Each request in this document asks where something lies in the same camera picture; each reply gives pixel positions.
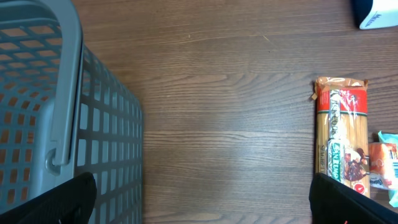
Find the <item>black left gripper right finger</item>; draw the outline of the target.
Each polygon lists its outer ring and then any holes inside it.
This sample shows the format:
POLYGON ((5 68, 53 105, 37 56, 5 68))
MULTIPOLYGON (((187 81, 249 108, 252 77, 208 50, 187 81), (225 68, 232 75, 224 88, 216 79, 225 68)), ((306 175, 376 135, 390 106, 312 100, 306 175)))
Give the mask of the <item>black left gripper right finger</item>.
POLYGON ((309 192, 313 223, 397 223, 397 213, 331 177, 316 173, 309 192))

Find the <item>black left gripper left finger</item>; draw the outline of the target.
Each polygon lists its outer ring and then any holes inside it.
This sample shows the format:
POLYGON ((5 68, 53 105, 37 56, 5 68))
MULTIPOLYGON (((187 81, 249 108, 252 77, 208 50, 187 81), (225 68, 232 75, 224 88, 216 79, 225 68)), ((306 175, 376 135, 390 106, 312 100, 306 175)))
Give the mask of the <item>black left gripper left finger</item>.
POLYGON ((7 223, 88 223, 97 196, 96 181, 84 172, 1 215, 7 223))

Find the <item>spaghetti pasta packet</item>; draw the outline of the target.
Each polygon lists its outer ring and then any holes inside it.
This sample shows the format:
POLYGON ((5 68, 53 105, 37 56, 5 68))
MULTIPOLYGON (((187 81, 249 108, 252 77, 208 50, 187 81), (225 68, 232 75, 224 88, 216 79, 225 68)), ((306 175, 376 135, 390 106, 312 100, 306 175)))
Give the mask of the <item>spaghetti pasta packet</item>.
POLYGON ((318 77, 315 172, 370 196, 368 82, 318 77))

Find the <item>small orange snack packet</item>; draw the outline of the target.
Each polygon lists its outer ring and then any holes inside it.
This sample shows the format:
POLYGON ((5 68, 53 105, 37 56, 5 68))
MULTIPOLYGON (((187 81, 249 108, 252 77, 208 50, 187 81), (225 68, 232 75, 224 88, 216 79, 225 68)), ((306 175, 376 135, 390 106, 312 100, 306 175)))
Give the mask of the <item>small orange snack packet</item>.
POLYGON ((381 143, 372 143, 369 145, 369 167, 370 167, 370 185, 375 188, 384 189, 382 174, 384 173, 384 153, 381 143))

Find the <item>teal snack packet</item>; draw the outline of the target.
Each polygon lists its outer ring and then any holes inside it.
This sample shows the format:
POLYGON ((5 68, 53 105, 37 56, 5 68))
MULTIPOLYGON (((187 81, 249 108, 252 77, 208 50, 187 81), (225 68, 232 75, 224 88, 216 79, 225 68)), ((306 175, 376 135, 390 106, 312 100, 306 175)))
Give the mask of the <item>teal snack packet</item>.
POLYGON ((389 191, 389 204, 397 208, 397 134, 378 132, 384 153, 383 188, 389 191))

